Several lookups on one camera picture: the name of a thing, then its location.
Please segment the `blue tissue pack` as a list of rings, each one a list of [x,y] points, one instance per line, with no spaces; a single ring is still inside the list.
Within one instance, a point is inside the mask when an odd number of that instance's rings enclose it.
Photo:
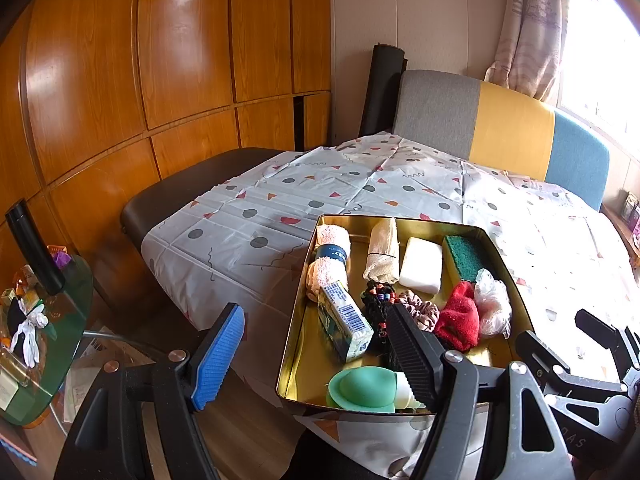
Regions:
[[[318,317],[344,362],[359,359],[367,351],[373,337],[372,327],[340,282],[320,288]]]

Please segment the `white sponge block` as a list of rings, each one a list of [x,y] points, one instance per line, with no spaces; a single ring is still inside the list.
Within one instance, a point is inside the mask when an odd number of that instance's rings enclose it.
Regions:
[[[401,263],[399,283],[414,292],[435,296],[442,284],[442,246],[410,237]]]

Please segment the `gold tin box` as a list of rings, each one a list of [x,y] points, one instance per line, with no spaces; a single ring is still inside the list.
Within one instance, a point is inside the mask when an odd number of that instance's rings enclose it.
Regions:
[[[318,226],[336,224],[349,232],[352,252],[347,263],[348,290],[358,306],[362,305],[360,294],[367,284],[362,274],[366,266],[370,233],[379,221],[378,217],[337,214],[324,214],[317,221]],[[483,248],[494,277],[506,284],[509,293],[512,307],[511,336],[508,339],[495,336],[483,340],[466,356],[475,364],[495,367],[504,367],[516,359],[516,337],[531,330],[533,326],[516,281],[506,266],[506,260],[488,233],[478,226],[442,221],[398,218],[396,223],[401,249],[406,248],[411,237],[440,244],[446,236],[472,238]],[[328,382],[343,368],[378,365],[380,362],[378,356],[370,351],[350,363],[338,356],[319,320],[317,305],[307,296],[306,276],[307,273],[303,272],[300,277],[276,385],[278,397],[294,413],[303,413],[307,408],[327,408]]]

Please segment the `beige mesh cloth roll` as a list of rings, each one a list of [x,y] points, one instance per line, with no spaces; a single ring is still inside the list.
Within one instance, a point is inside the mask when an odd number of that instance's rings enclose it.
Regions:
[[[399,243],[395,218],[383,218],[372,229],[366,267],[367,281],[395,284],[399,281]]]

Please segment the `beige curtain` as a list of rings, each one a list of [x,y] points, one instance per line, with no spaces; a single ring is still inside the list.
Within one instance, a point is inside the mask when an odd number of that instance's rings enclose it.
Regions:
[[[485,80],[541,102],[555,98],[567,23],[568,0],[506,0]]]

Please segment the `wooden side shelf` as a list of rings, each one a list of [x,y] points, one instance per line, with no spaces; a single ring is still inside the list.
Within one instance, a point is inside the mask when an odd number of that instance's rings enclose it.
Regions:
[[[631,230],[628,229],[628,226],[625,221],[620,218],[620,215],[616,214],[616,212],[609,206],[602,205],[601,211],[605,214],[605,217],[610,220],[614,229],[616,229],[616,232],[622,239],[626,251],[628,252],[631,269],[634,271],[637,270],[639,267],[639,248],[634,244]]]

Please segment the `black bottle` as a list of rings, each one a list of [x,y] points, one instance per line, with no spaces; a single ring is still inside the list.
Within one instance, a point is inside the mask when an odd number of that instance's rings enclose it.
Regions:
[[[24,198],[8,209],[6,223],[26,262],[47,294],[55,296],[62,292],[65,286],[64,275],[43,243]]]

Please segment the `green scouring pad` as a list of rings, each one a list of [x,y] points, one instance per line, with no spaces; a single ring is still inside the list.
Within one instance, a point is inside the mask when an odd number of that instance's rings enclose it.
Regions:
[[[463,236],[445,236],[442,241],[445,268],[452,284],[474,283],[480,270],[490,269],[486,254],[475,240]]]

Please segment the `green glass side table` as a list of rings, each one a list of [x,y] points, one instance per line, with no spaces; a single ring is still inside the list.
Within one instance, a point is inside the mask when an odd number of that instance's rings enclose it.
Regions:
[[[1,289],[1,417],[16,426],[33,424],[47,409],[88,325],[90,266],[72,255],[61,272],[65,285],[54,296],[27,264]]]

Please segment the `clear plastic bag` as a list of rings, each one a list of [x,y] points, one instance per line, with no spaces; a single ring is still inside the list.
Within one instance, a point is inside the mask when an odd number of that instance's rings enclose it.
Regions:
[[[512,307],[506,284],[495,280],[487,269],[478,270],[474,301],[480,317],[480,336],[511,336]]]

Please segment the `red fuzzy sock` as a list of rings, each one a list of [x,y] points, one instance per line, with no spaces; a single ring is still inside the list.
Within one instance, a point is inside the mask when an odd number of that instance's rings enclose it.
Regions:
[[[474,300],[474,286],[462,281],[454,286],[440,311],[434,334],[448,349],[468,352],[480,341],[480,316]]]

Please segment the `pink towel with blue band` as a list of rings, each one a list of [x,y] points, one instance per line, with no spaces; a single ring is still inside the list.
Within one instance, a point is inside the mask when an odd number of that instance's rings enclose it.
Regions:
[[[307,297],[316,302],[323,286],[340,283],[348,288],[348,259],[352,251],[349,232],[342,226],[322,224],[306,275]]]

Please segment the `green hat shaped bottle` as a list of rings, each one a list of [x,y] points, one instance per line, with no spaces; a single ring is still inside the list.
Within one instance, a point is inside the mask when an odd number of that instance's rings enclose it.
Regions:
[[[363,366],[341,370],[328,383],[329,404],[343,410],[394,414],[397,410],[420,410],[404,372],[385,367]]]

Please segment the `grey yellow blue headboard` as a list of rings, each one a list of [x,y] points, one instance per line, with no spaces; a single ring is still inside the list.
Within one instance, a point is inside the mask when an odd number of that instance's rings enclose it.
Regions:
[[[610,152],[588,129],[525,94],[467,76],[407,70],[393,133],[469,162],[557,184],[595,210]]]

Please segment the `black rolled mat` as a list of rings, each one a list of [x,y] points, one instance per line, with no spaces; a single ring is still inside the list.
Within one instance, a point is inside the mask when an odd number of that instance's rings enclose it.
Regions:
[[[376,44],[373,47],[360,136],[392,130],[400,80],[407,64],[404,50],[389,44]]]

